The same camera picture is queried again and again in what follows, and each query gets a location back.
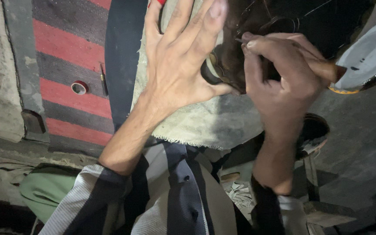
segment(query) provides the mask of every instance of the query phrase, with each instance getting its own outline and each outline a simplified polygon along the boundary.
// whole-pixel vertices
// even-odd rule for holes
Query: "fingernail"
[[[210,7],[210,16],[212,18],[217,18],[222,14],[222,6],[220,0],[214,0]]]
[[[255,45],[256,45],[256,41],[254,41],[254,40],[249,41],[249,42],[247,43],[247,48],[249,49],[249,48],[251,48],[251,47],[254,47]]]
[[[243,39],[243,40],[250,40],[252,37],[253,37],[253,34],[250,33],[250,32],[245,32],[245,33],[242,35],[242,39]]]

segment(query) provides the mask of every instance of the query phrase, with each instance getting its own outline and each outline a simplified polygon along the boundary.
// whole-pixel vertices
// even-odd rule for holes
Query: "wrist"
[[[293,146],[300,136],[303,125],[303,119],[281,121],[278,123],[264,122],[265,141],[273,145]]]
[[[151,125],[158,125],[169,117],[175,110],[160,103],[160,99],[142,92],[137,103],[134,105],[133,113],[141,113]]]

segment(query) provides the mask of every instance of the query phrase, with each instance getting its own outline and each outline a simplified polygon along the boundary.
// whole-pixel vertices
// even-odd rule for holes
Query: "red stripe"
[[[112,137],[111,134],[102,131],[92,130],[53,118],[46,118],[46,123],[50,134],[96,143],[103,146],[106,146]]]
[[[109,7],[111,5],[111,0],[88,0],[88,1],[90,1],[91,3],[95,3],[98,6],[105,8],[107,10],[109,10]]]
[[[104,47],[36,19],[33,27],[37,51],[99,72],[99,64],[104,63]]]
[[[109,100],[94,94],[75,94],[70,86],[40,78],[41,98],[111,119]]]

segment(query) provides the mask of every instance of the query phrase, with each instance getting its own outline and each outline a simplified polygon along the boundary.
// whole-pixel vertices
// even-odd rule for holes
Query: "green pants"
[[[46,223],[72,189],[79,170],[61,166],[36,167],[20,184],[24,203]]]

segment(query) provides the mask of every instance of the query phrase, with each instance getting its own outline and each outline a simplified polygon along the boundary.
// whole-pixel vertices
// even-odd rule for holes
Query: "striped sleeve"
[[[40,234],[99,234],[110,227],[109,205],[123,203],[127,179],[101,165],[84,167]]]

